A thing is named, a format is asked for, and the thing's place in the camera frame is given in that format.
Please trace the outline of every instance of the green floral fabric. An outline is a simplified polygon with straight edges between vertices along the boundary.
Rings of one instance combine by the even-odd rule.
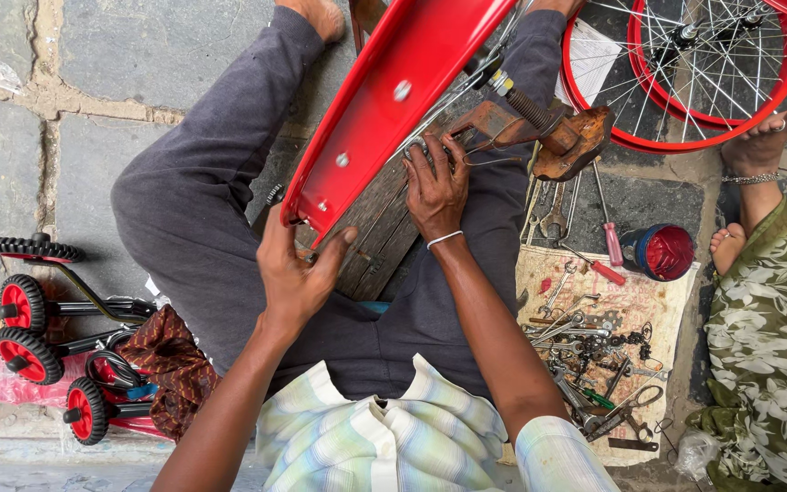
[[[720,280],[705,330],[718,406],[687,423],[722,442],[710,478],[722,492],[787,490],[787,200]]]

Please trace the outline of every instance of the plastic bag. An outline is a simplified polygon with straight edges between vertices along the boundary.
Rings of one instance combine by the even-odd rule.
[[[703,430],[688,427],[679,439],[679,458],[673,468],[680,474],[699,482],[706,477],[706,465],[714,460],[721,442]]]

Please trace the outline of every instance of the dark gray pants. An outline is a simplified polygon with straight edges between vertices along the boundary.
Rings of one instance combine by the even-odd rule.
[[[561,64],[564,26],[559,12],[534,12],[506,54],[504,70],[543,106]],[[307,21],[276,7],[271,25],[178,127],[133,160],[111,191],[123,245],[171,298],[219,374],[229,370],[266,308],[256,263],[260,239],[244,215],[253,198],[248,185],[322,50]],[[531,149],[509,149],[507,155],[524,157],[521,163],[472,168],[462,220],[475,260],[513,313]],[[472,156],[477,163],[500,157],[497,151]],[[490,399],[439,263],[426,250],[383,315],[330,296],[284,355],[268,396],[324,360],[345,397],[399,397],[414,377],[415,353],[449,381]]]

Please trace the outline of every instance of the red screwdriver handle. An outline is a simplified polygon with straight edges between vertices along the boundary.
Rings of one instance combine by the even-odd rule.
[[[621,244],[618,243],[618,234],[615,232],[615,222],[607,222],[603,225],[606,230],[606,249],[609,251],[609,263],[612,266],[624,264],[624,256],[621,255]]]
[[[600,262],[591,263],[591,270],[599,273],[600,275],[603,275],[604,277],[606,277],[606,279],[608,279],[610,282],[612,282],[615,285],[624,285],[624,282],[626,282],[626,280],[624,280],[624,277],[618,275],[616,272],[612,271],[612,269],[610,269],[608,266],[604,265],[603,263]]]

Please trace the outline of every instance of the man's right hand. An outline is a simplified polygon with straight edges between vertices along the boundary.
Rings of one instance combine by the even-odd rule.
[[[466,205],[467,188],[470,184],[470,167],[464,147],[451,135],[440,142],[434,135],[424,135],[433,167],[421,151],[413,145],[409,148],[412,160],[403,159],[409,174],[409,194],[406,205],[414,225],[426,241],[439,239],[460,230],[460,219]],[[454,172],[450,170],[448,154],[443,143],[454,157]]]

